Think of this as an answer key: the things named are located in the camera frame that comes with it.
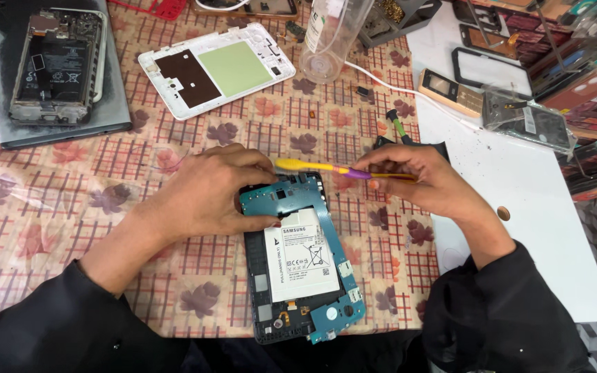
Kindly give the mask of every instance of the gray laptop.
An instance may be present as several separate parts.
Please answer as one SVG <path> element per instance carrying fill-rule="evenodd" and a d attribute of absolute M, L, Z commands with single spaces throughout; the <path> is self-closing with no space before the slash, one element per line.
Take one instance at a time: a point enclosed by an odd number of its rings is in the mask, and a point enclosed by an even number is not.
<path fill-rule="evenodd" d="M 105 50 L 103 97 L 94 104 L 91 120 L 79 126 L 15 125 L 9 108 L 17 69 L 22 56 L 25 33 L 31 13 L 39 8 L 62 7 L 101 11 L 108 15 L 105 0 L 26 0 L 0 1 L 0 143 L 1 148 L 15 150 L 26 147 L 82 139 L 132 127 L 121 69 L 112 28 L 108 25 Z"/>

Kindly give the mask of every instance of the green adhesive sheet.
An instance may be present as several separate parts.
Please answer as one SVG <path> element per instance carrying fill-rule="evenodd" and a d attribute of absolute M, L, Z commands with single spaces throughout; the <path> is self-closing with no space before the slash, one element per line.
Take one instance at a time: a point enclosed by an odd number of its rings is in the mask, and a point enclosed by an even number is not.
<path fill-rule="evenodd" d="M 200 59 L 225 97 L 232 97 L 272 80 L 271 75 L 245 42 L 203 53 Z"/>

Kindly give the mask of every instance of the black sleeve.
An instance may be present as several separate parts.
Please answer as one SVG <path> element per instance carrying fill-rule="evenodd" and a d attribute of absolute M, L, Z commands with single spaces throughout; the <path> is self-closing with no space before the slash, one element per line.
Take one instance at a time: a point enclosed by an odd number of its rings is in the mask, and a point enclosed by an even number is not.
<path fill-rule="evenodd" d="M 154 333 L 76 262 L 0 312 L 0 372 L 177 372 L 189 343 Z"/>
<path fill-rule="evenodd" d="M 470 256 L 435 281 L 423 325 L 427 357 L 447 372 L 595 372 L 568 311 L 515 243 L 480 271 Z"/>

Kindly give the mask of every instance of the yellow toothbrush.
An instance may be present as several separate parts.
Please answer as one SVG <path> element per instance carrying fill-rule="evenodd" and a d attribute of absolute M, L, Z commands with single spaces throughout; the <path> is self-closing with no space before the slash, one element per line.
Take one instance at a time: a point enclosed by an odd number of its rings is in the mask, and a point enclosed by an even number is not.
<path fill-rule="evenodd" d="M 366 171 L 355 170 L 352 167 L 329 165 L 328 163 L 314 163 L 306 162 L 300 159 L 292 158 L 278 158 L 275 160 L 275 166 L 285 170 L 299 171 L 303 169 L 318 169 L 325 171 L 335 171 L 341 173 L 346 177 L 353 179 L 372 179 L 373 177 L 390 177 L 393 179 L 401 179 L 404 182 L 414 183 L 417 177 L 412 174 L 404 173 L 369 173 Z"/>

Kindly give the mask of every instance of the tablet battery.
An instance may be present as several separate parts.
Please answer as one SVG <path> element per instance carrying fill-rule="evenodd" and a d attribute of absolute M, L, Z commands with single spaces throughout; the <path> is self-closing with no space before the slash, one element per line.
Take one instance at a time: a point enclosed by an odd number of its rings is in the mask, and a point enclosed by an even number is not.
<path fill-rule="evenodd" d="M 271 300 L 281 302 L 340 290 L 333 253 L 328 248 L 314 208 L 264 230 Z"/>

